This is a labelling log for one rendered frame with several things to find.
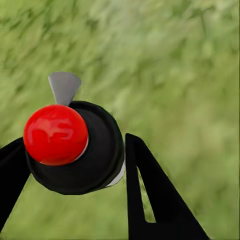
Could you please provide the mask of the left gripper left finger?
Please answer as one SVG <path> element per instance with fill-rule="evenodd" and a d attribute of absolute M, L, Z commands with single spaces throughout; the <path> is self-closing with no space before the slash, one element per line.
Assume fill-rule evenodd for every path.
<path fill-rule="evenodd" d="M 31 174 L 23 137 L 0 148 L 0 233 Z"/>

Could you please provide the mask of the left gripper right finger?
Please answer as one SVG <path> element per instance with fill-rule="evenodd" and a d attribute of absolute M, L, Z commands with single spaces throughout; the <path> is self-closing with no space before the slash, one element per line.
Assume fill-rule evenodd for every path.
<path fill-rule="evenodd" d="M 210 240 L 144 141 L 125 134 L 129 240 Z M 156 223 L 145 220 L 137 167 Z"/>

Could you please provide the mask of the insectifuge atomizer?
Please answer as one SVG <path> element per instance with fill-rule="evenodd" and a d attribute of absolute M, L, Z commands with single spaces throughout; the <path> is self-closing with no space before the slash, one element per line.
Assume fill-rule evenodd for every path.
<path fill-rule="evenodd" d="M 82 84 L 74 73 L 53 72 L 48 79 L 56 104 L 35 111 L 23 130 L 30 172 L 62 195 L 117 184 L 126 170 L 126 150 L 115 118 L 99 105 L 73 101 Z"/>

